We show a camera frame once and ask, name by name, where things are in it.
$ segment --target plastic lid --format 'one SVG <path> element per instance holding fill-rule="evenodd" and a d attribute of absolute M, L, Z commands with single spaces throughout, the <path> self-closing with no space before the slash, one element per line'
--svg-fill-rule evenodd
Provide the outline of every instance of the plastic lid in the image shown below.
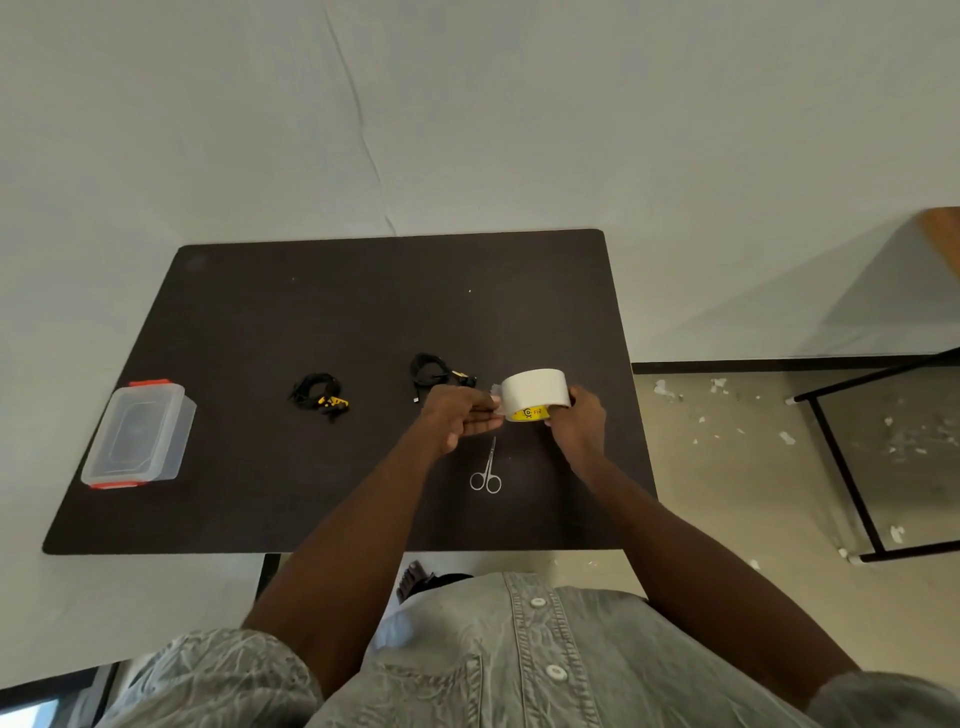
<path fill-rule="evenodd" d="M 114 392 L 80 480 L 91 486 L 120 487 L 156 479 L 170 448 L 183 395 L 179 384 L 145 384 Z"/>

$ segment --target black cable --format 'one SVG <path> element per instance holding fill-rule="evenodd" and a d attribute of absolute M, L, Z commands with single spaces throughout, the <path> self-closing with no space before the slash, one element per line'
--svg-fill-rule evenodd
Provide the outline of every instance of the black cable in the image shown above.
<path fill-rule="evenodd" d="M 324 386 L 324 393 L 319 397 L 310 394 L 310 390 L 318 384 Z M 319 409 L 333 422 L 350 409 L 350 403 L 340 398 L 340 392 L 341 386 L 337 377 L 321 372 L 305 376 L 287 399 L 300 409 Z"/>
<path fill-rule="evenodd" d="M 435 368 L 435 374 L 428 374 L 425 370 Z M 414 382 L 414 401 L 420 401 L 423 390 L 430 391 L 438 384 L 456 384 L 461 387 L 475 387 L 477 377 L 457 372 L 447 366 L 446 362 L 434 353 L 421 352 L 410 362 L 410 378 Z"/>

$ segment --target person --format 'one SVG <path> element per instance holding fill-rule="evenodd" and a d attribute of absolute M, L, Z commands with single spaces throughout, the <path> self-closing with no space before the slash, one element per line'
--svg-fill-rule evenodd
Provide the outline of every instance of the person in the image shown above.
<path fill-rule="evenodd" d="M 383 620 L 423 488 L 490 395 L 434 387 L 416 421 L 309 535 L 242 628 L 185 635 L 102 723 L 121 726 L 960 725 L 947 689 L 861 671 L 793 601 L 604 455 L 599 399 L 548 425 L 609 514 L 649 602 L 492 573 Z"/>

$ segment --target tiled floor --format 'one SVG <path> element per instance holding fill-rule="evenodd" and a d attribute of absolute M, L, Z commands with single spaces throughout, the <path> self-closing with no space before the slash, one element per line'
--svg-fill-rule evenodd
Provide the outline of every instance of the tiled floor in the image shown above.
<path fill-rule="evenodd" d="M 865 539 L 808 405 L 784 403 L 854 374 L 637 376 L 660 500 L 757 560 L 863 667 L 960 685 L 960 553 L 881 565 L 843 559 L 838 548 L 856 553 Z M 902 527 L 905 545 L 960 538 L 960 448 L 951 442 L 960 440 L 958 377 L 920 370 L 823 400 L 890 546 L 891 526 Z M 675 397 L 655 393 L 659 379 Z M 642 593 L 622 551 L 412 558 L 428 571 L 536 571 L 554 585 Z"/>

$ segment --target shirt sleeve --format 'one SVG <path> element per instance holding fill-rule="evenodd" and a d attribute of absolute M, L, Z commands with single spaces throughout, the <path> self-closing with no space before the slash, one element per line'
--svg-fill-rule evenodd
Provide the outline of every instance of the shirt sleeve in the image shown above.
<path fill-rule="evenodd" d="M 310 670 L 262 632 L 193 632 L 161 649 L 117 698 L 99 728 L 303 726 L 323 698 Z"/>
<path fill-rule="evenodd" d="M 953 728 L 960 726 L 960 699 L 919 677 L 849 672 L 820 688 L 806 713 L 824 728 Z"/>

